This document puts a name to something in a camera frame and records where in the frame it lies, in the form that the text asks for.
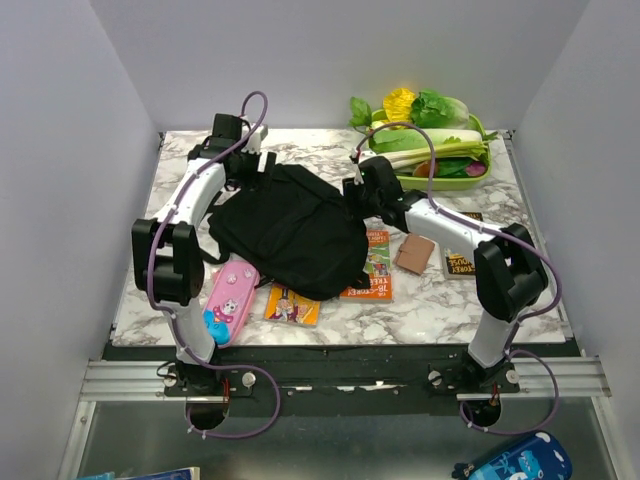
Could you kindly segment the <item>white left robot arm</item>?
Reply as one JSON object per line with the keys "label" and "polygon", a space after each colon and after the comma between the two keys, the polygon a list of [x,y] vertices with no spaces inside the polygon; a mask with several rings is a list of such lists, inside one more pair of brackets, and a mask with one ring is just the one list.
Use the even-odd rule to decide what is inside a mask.
{"label": "white left robot arm", "polygon": [[206,329],[199,301],[205,269],[198,228],[227,184],[261,187],[275,164],[276,154],[268,151],[229,150],[211,159],[191,159],[165,205],[152,218],[136,220],[131,229],[136,287],[167,319],[176,358],[192,364],[187,382],[201,395],[220,387],[222,372],[210,362],[216,343]]}

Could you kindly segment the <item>brown leather wallet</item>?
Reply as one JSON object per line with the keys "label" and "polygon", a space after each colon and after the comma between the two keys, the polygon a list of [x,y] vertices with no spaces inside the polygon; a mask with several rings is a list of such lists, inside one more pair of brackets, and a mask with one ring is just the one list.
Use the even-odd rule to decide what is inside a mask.
{"label": "brown leather wallet", "polygon": [[422,275],[435,249],[435,243],[415,234],[408,234],[399,246],[394,264],[413,274]]}

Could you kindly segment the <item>black student backpack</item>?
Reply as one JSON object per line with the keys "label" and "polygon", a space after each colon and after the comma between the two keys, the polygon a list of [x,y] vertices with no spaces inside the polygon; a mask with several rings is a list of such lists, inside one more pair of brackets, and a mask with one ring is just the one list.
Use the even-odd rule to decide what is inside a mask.
{"label": "black student backpack", "polygon": [[367,289],[368,239],[340,191],[301,165],[275,166],[269,186],[242,189],[207,219],[219,265],[238,255],[266,279],[315,301]]}

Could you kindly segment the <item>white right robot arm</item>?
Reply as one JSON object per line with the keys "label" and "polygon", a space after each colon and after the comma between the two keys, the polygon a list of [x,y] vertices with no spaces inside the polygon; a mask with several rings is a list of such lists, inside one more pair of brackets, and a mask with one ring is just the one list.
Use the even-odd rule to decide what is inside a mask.
{"label": "white right robot arm", "polygon": [[404,233],[432,240],[462,255],[475,269],[477,298],[483,308],[468,345],[472,359],[460,379],[480,392],[496,380],[495,366],[506,358],[521,312],[534,305],[549,285],[529,231],[520,224],[499,227],[437,204],[428,194],[402,189],[389,160],[350,157],[355,175],[343,180],[350,211],[362,219],[378,217]]}

